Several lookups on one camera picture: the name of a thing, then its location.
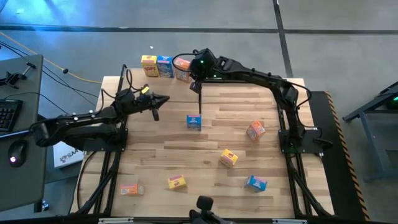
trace orange box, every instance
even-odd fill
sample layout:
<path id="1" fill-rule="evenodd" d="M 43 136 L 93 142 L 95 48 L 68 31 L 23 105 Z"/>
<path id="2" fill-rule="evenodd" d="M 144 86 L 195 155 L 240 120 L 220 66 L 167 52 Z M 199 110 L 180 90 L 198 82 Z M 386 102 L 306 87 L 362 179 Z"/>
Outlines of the orange box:
<path id="1" fill-rule="evenodd" d="M 188 70 L 189 69 L 189 64 L 190 64 L 189 61 L 184 60 L 182 58 L 176 58 L 174 60 L 174 65 L 177 68 L 182 69 L 182 70 Z M 175 77 L 178 80 L 181 80 L 181 81 L 186 82 L 186 83 L 190 83 L 191 82 L 191 77 L 189 76 L 189 74 L 190 74 L 189 72 L 183 72 L 183 71 L 180 71 L 180 70 L 174 68 L 174 75 L 175 75 Z"/>
<path id="2" fill-rule="evenodd" d="M 260 121 L 251 123 L 246 131 L 246 134 L 253 140 L 258 141 L 266 133 L 266 130 L 262 127 Z"/>
<path id="3" fill-rule="evenodd" d="M 139 184 L 130 184 L 130 185 L 120 185 L 120 194 L 121 195 L 132 195 L 132 196 L 140 196 L 144 195 L 144 186 Z"/>

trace snack box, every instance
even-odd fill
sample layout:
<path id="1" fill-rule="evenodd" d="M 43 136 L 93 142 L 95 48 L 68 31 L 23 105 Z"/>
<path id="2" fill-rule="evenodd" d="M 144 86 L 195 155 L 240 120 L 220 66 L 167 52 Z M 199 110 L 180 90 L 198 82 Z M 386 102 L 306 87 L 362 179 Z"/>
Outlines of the snack box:
<path id="1" fill-rule="evenodd" d="M 201 115 L 190 114 L 187 115 L 187 128 L 195 131 L 201 130 Z"/>
<path id="2" fill-rule="evenodd" d="M 148 77 L 158 77 L 159 71 L 156 65 L 156 56 L 153 55 L 143 55 L 141 57 L 141 65 L 144 69 L 145 74 Z"/>
<path id="3" fill-rule="evenodd" d="M 160 77 L 174 78 L 172 60 L 173 57 L 161 55 L 157 56 L 156 65 Z"/>
<path id="4" fill-rule="evenodd" d="M 178 175 L 176 177 L 169 178 L 168 182 L 170 190 L 176 190 L 187 186 L 187 183 L 185 182 L 184 179 L 184 175 Z"/>
<path id="5" fill-rule="evenodd" d="M 251 175 L 246 179 L 246 182 L 244 183 L 244 187 L 249 187 L 256 192 L 262 192 L 266 190 L 267 187 L 267 181 L 262 180 L 255 175 Z"/>
<path id="6" fill-rule="evenodd" d="M 233 154 L 228 149 L 225 149 L 222 155 L 220 156 L 220 162 L 228 168 L 232 168 L 237 160 L 238 156 Z"/>
<path id="7" fill-rule="evenodd" d="M 174 60 L 174 65 L 177 68 L 182 69 L 182 70 L 188 70 L 189 69 L 189 64 L 190 64 L 189 61 L 184 60 L 182 58 L 176 58 Z M 181 81 L 186 82 L 186 83 L 190 83 L 191 82 L 191 77 L 189 76 L 190 73 L 189 72 L 180 71 L 177 68 L 174 68 L 174 74 L 175 74 L 176 79 L 181 80 Z"/>
<path id="8" fill-rule="evenodd" d="M 260 121 L 251 123 L 246 130 L 246 134 L 253 140 L 258 141 L 266 133 L 266 130 L 262 127 Z"/>
<path id="9" fill-rule="evenodd" d="M 144 186 L 139 184 L 120 185 L 121 195 L 140 196 L 144 195 Z"/>

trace gray floor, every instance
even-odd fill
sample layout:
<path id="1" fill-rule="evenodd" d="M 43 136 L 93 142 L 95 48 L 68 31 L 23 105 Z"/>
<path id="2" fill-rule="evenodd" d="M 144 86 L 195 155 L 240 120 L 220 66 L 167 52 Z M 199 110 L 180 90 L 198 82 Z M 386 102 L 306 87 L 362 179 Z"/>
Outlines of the gray floor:
<path id="1" fill-rule="evenodd" d="M 398 29 L 395 22 L 398 2 L 394 0 L 279 0 L 279 4 L 286 29 Z M 17 14 L 18 9 L 24 12 Z M 96 27 L 277 27 L 272 0 L 12 0 L 2 10 L 0 22 Z M 68 67 L 71 72 L 98 81 L 104 75 L 119 75 L 123 63 L 139 67 L 144 54 L 175 55 L 204 47 L 248 67 L 285 77 L 278 34 L 4 33 L 60 66 Z M 398 35 L 287 34 L 286 39 L 294 77 L 304 78 L 311 90 L 329 91 L 339 116 L 361 106 L 397 81 Z M 1 36 L 0 40 L 14 45 Z M 1 59 L 11 57 L 15 57 L 12 52 L 0 50 Z M 60 70 L 50 68 L 62 75 Z M 95 95 L 99 92 L 97 84 L 62 76 L 76 88 Z M 93 108 L 76 93 L 46 76 L 42 94 L 51 96 L 51 100 L 68 112 L 82 113 Z M 73 96 L 74 100 L 65 101 L 66 95 Z M 60 113 L 41 99 L 40 114 L 52 117 Z M 373 167 L 362 126 L 359 121 L 341 123 L 371 219 L 396 222 L 398 180 L 364 183 L 362 178 L 371 173 Z M 46 185 L 45 196 L 52 208 L 35 216 L 66 214 L 74 183 L 75 180 L 66 180 Z M 0 220 L 33 216 L 32 207 L 26 206 L 0 213 Z"/>

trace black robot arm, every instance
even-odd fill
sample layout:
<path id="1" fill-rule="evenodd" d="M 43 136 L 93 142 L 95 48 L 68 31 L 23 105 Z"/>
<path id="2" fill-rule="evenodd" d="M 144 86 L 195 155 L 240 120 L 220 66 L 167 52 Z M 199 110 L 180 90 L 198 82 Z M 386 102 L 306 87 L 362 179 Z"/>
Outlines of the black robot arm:
<path id="1" fill-rule="evenodd" d="M 58 118 L 46 119 L 33 124 L 30 130 L 38 146 L 46 147 L 63 141 L 66 144 L 83 149 L 88 142 L 104 142 L 117 144 L 121 142 L 120 131 L 116 125 L 129 114 L 151 110 L 155 121 L 159 120 L 157 110 L 169 100 L 169 96 L 157 95 L 144 85 L 135 97 L 131 89 L 116 93 L 111 106 L 87 114 L 61 115 Z"/>
<path id="2" fill-rule="evenodd" d="M 191 61 L 189 71 L 195 80 L 191 89 L 197 93 L 201 91 L 201 84 L 206 78 L 212 78 L 214 74 L 224 80 L 243 80 L 270 89 L 276 103 L 286 112 L 289 123 L 288 139 L 293 147 L 302 145 L 304 126 L 299 122 L 297 113 L 297 98 L 299 92 L 280 76 L 262 73 L 254 68 L 246 68 L 241 63 L 226 57 L 216 58 L 209 49 L 194 51 L 195 58 Z"/>

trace wooden table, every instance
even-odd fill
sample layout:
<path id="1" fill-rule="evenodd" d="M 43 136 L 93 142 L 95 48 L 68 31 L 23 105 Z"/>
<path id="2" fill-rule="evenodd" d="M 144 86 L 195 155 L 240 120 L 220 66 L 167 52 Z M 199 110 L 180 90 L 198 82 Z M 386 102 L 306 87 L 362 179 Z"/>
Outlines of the wooden table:
<path id="1" fill-rule="evenodd" d="M 119 166 L 112 216 L 188 217 L 188 211 L 196 209 L 198 196 L 207 195 L 214 199 L 212 211 L 221 217 L 294 217 L 271 91 L 252 84 L 203 84 L 202 131 L 188 131 L 186 115 L 198 113 L 198 95 L 189 90 L 189 84 L 176 79 L 148 78 L 142 69 L 131 71 L 134 87 L 148 83 L 153 92 L 169 95 L 170 100 L 159 110 L 160 121 L 154 121 L 150 111 L 128 117 L 129 137 Z M 301 78 L 289 81 L 304 85 Z M 118 82 L 119 77 L 104 77 L 102 88 L 114 94 Z M 298 90 L 298 101 L 305 100 L 304 90 Z M 105 97 L 105 105 L 112 100 Z M 301 107 L 300 118 L 306 125 L 313 124 L 308 103 Z M 247 127 L 255 119 L 266 129 L 259 143 L 246 136 Z M 239 156 L 232 169 L 218 162 L 224 149 Z M 103 152 L 97 153 L 86 167 L 79 189 L 82 203 L 98 185 L 103 157 Z M 333 213 L 321 160 L 312 154 L 302 157 L 309 189 Z M 167 179 L 180 174 L 185 176 L 188 187 L 169 190 Z M 244 189 L 244 180 L 249 175 L 267 180 L 266 191 L 254 193 Z M 120 184 L 134 184 L 137 179 L 145 186 L 144 196 L 120 195 Z M 107 194 L 105 189 L 103 208 Z M 304 212 L 301 190 L 298 195 Z M 71 212 L 76 208 L 74 200 Z"/>

